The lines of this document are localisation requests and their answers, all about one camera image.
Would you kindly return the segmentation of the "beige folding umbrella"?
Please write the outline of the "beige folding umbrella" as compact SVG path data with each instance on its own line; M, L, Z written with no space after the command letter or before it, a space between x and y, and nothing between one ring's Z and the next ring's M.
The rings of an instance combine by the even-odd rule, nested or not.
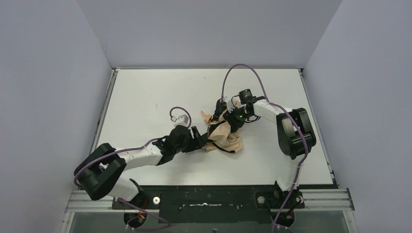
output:
M201 111L200 114L207 126L205 138L205 151L220 150L228 154L235 154L243 148L240 134L231 131L228 120L223 115L228 113L225 101L218 99L215 105L214 114L207 114Z

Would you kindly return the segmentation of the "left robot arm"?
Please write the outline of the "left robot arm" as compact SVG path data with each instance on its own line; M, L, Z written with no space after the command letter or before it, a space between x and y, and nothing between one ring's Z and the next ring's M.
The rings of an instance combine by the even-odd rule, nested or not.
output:
M151 139L140 147L117 150L109 143L103 143L77 166L74 183L92 200L111 196L131 201L142 189L134 179L123 177L124 171L163 165L179 153L202 149L206 143L207 133L199 133L195 126L181 125L172 129L169 135Z

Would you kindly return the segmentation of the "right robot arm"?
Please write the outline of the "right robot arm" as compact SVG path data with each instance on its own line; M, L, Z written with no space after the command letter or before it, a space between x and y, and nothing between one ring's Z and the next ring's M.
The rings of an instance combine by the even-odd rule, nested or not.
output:
M279 148L285 155L275 184L282 191L296 189L300 168L316 145L316 136L306 109L286 109L269 102L264 96L253 96L250 89L240 91L237 97L239 101L227 97L218 99L212 120L222 118L231 133L236 133L245 123L261 118L274 123Z

